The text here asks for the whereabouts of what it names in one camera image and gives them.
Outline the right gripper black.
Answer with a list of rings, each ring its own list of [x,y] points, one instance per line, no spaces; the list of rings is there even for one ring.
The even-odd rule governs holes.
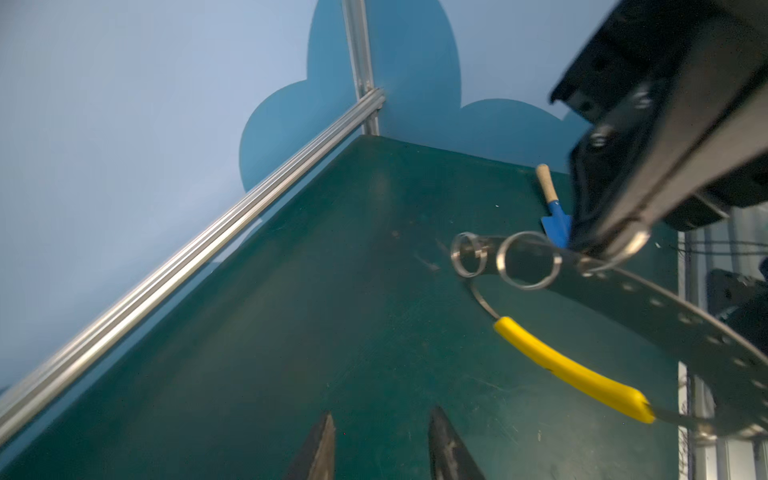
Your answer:
[[[620,262],[767,199],[767,5],[622,1],[550,98],[586,120],[569,249]]]

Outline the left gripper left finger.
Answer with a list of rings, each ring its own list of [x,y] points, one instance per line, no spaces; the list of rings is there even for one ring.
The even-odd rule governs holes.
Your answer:
[[[285,480],[332,480],[335,478],[336,427],[330,411],[312,426]]]

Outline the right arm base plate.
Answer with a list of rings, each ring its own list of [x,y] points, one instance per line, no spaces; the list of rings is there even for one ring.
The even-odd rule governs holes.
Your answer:
[[[763,279],[713,269],[706,277],[708,311],[767,354],[767,259]]]

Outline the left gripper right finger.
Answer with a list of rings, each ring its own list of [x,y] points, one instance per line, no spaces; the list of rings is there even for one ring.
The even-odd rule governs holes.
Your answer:
[[[483,480],[484,474],[445,411],[435,406],[430,413],[428,451],[434,480]]]

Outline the grey keyring yellow handle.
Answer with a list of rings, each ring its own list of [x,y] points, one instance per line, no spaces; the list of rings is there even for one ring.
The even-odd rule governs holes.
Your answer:
[[[509,237],[462,232],[451,243],[450,259],[500,336],[598,402],[642,423],[683,427],[702,443],[766,439],[767,356],[704,310],[635,274],[560,249],[537,232]],[[566,357],[497,313],[473,284],[482,275],[496,275],[520,291],[549,290],[628,328],[701,378],[716,402],[714,414],[700,418],[667,411],[639,390]]]

